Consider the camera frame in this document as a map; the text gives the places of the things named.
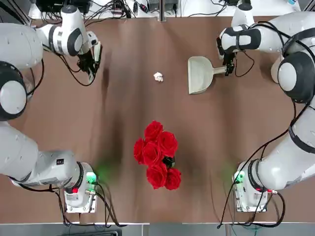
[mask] gray dustpan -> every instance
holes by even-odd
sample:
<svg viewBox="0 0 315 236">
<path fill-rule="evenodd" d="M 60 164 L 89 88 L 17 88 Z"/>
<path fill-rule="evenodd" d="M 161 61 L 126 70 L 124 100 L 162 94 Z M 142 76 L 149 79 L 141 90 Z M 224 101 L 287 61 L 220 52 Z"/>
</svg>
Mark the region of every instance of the gray dustpan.
<svg viewBox="0 0 315 236">
<path fill-rule="evenodd" d="M 191 57 L 188 60 L 189 94 L 204 92 L 211 84 L 213 76 L 226 72 L 226 66 L 213 68 L 205 57 Z"/>
</svg>

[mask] green light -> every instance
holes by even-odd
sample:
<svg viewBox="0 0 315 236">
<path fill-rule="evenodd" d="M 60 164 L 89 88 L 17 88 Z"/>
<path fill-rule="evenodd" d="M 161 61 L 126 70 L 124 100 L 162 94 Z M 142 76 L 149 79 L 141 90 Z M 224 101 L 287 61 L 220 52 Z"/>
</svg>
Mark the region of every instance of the green light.
<svg viewBox="0 0 315 236">
<path fill-rule="evenodd" d="M 235 183 L 242 183 L 243 182 L 243 178 L 245 177 L 245 172 L 241 171 L 241 172 L 236 172 L 237 178 L 235 180 Z"/>
<path fill-rule="evenodd" d="M 96 174 L 94 172 L 87 172 L 87 182 L 88 183 L 96 182 Z"/>
</svg>

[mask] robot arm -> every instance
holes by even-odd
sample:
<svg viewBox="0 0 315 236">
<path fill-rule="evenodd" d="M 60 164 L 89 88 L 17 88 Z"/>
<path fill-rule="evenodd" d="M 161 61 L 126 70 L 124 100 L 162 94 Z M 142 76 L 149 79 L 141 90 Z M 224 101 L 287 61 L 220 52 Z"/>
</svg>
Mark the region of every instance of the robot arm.
<svg viewBox="0 0 315 236">
<path fill-rule="evenodd" d="M 61 27 L 0 24 L 0 174 L 19 186 L 55 184 L 64 189 L 68 209 L 89 212 L 92 205 L 95 209 L 91 191 L 97 182 L 90 165 L 76 162 L 71 151 L 39 151 L 35 141 L 6 122 L 25 110 L 27 91 L 20 70 L 42 60 L 43 46 L 54 53 L 78 56 L 78 66 L 90 81 L 95 78 L 101 55 L 97 37 L 86 32 L 76 7 L 65 6 L 61 15 Z"/>
<path fill-rule="evenodd" d="M 101 57 L 102 46 L 96 35 L 86 32 L 77 7 L 66 5 L 61 9 L 62 26 L 52 24 L 36 29 L 43 46 L 60 55 L 78 56 L 78 66 L 94 80 Z"/>
<path fill-rule="evenodd" d="M 274 81 L 294 102 L 307 104 L 269 155 L 261 162 L 254 160 L 245 166 L 241 163 L 233 177 L 244 171 L 234 185 L 237 210 L 255 211 L 261 194 L 260 208 L 266 204 L 265 188 L 281 190 L 315 175 L 315 13 L 295 12 L 271 20 L 272 25 L 288 35 L 282 36 L 283 42 L 275 30 L 261 23 L 247 24 L 248 12 L 241 15 L 243 21 L 234 22 L 242 25 L 224 29 L 217 39 L 223 63 L 233 66 L 235 53 L 242 50 L 279 53 L 281 57 L 273 66 Z M 304 49 L 297 40 L 308 48 Z"/>
</svg>

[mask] flower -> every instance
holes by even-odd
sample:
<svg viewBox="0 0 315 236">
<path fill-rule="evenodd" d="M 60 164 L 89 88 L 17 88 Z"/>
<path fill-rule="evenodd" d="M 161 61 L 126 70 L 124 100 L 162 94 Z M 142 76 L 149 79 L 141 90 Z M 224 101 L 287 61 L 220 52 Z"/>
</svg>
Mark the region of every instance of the flower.
<svg viewBox="0 0 315 236">
<path fill-rule="evenodd" d="M 167 169 L 165 164 L 150 166 L 147 169 L 148 182 L 153 186 L 153 189 L 161 188 L 165 185 Z"/>
<path fill-rule="evenodd" d="M 142 149 L 142 156 L 144 164 L 148 166 L 158 164 L 163 158 L 159 147 L 152 141 L 145 144 Z"/>
<path fill-rule="evenodd" d="M 181 184 L 181 172 L 175 168 L 170 168 L 167 171 L 165 188 L 168 190 L 174 190 L 179 187 Z"/>
<path fill-rule="evenodd" d="M 173 133 L 163 131 L 157 138 L 158 146 L 165 156 L 174 157 L 178 147 L 177 140 Z"/>
<path fill-rule="evenodd" d="M 133 156 L 138 161 L 139 164 L 144 164 L 143 155 L 142 155 L 143 146 L 144 146 L 144 142 L 141 138 L 138 139 L 133 146 Z"/>
<path fill-rule="evenodd" d="M 146 141 L 155 141 L 159 134 L 163 131 L 163 125 L 155 120 L 144 130 L 144 137 Z"/>
</svg>

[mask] tabletop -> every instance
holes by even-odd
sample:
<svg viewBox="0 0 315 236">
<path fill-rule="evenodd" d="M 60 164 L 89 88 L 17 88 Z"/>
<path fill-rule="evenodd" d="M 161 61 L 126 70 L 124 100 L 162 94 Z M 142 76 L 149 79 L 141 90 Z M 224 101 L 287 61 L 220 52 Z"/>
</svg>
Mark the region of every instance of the tabletop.
<svg viewBox="0 0 315 236">
<path fill-rule="evenodd" d="M 216 37 L 230 22 L 230 17 L 198 17 L 92 24 L 89 30 L 104 46 L 95 83 L 80 86 L 57 56 L 45 53 L 44 80 L 24 114 L 10 123 L 40 150 L 70 149 L 78 161 L 90 163 L 108 183 L 120 222 L 218 222 L 237 165 L 287 129 L 293 116 L 290 99 L 271 80 L 277 55 L 248 52 L 255 65 L 246 76 L 216 76 L 204 93 L 188 94 L 188 59 L 204 56 L 219 67 Z M 251 61 L 242 54 L 237 58 L 241 74 Z M 75 68 L 76 59 L 67 59 Z M 34 71 L 39 79 L 40 65 Z M 154 80 L 157 71 L 162 83 Z M 85 74 L 78 78 L 86 82 Z M 154 119 L 178 140 L 177 190 L 154 190 L 146 168 L 133 158 L 135 141 Z M 54 194 L 26 191 L 5 176 L 0 183 L 0 223 L 62 221 Z M 309 179 L 281 191 L 285 222 L 315 222 L 309 204 L 314 183 Z M 229 206 L 224 222 L 248 219 L 245 213 L 232 219 L 232 199 Z M 258 221 L 277 220 L 273 205 L 257 215 Z M 70 217 L 78 220 L 77 214 Z M 82 220 L 104 222 L 100 201 L 96 213 Z"/>
</svg>

